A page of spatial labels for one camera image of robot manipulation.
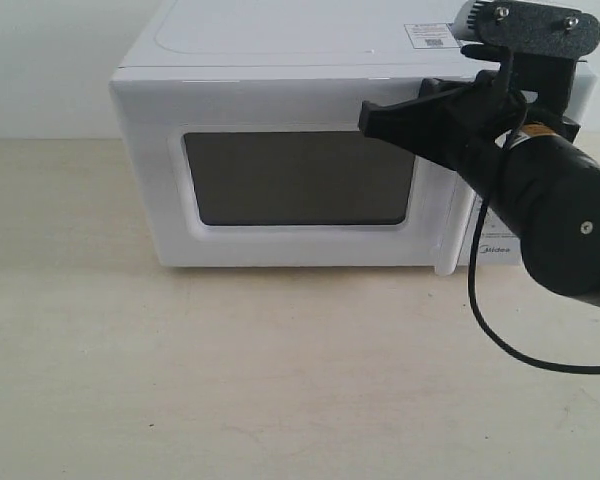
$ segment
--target brand logo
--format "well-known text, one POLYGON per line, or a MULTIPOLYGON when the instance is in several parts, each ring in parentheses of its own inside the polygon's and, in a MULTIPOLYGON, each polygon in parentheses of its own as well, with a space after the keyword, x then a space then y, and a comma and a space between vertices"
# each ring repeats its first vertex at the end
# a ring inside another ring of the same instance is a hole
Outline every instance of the brand logo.
POLYGON ((480 245, 480 249, 478 251, 480 253, 509 253, 509 252, 511 252, 511 249, 507 248, 507 247, 494 247, 491 245, 480 245))

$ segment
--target microwave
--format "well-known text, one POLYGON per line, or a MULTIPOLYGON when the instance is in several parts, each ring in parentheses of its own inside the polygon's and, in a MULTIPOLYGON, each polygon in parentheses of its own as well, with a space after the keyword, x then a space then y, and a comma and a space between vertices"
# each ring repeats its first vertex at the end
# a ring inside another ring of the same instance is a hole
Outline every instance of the microwave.
MULTIPOLYGON (((454 2, 168 0, 110 82, 160 262, 466 265, 479 199, 455 173, 363 137, 361 103, 473 80, 454 2)), ((567 115, 596 77, 578 65, 567 115)), ((493 214, 478 262, 516 264, 493 214)))

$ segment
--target wall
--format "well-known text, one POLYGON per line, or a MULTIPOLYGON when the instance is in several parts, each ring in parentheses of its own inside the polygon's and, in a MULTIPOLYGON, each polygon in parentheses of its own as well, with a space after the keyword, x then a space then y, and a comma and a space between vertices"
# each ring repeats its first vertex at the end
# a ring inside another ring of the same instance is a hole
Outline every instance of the wall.
MULTIPOLYGON (((600 19, 600 0, 570 2, 600 19)), ((107 80, 159 3, 0 0, 0 138, 118 136, 107 80)), ((600 130, 600 84, 585 123, 600 130)))

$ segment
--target screw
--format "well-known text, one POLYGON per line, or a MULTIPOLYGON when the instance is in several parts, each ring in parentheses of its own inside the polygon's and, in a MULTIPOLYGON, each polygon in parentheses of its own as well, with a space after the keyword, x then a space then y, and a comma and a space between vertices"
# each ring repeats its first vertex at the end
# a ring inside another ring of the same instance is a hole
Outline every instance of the screw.
POLYGON ((580 23, 580 19, 578 17, 567 17, 564 19, 564 29, 570 32, 578 26, 578 23, 580 23))
POLYGON ((583 235, 589 235, 591 232, 593 232, 593 222, 586 221, 580 225, 580 232, 583 235))
POLYGON ((493 15, 496 17, 496 20, 499 22, 499 21, 507 18, 510 13, 511 13, 511 11, 507 7, 497 7, 494 10, 493 15))

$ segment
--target microwave top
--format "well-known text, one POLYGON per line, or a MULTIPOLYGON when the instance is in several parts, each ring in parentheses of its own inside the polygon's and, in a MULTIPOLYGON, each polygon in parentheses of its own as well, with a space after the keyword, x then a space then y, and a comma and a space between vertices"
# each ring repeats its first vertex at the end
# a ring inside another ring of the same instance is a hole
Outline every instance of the microwave top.
POLYGON ((456 10, 448 0, 167 0, 121 67, 218 67, 244 78, 253 67, 412 76, 405 66, 428 65, 469 76, 480 63, 462 57, 449 30, 456 10))

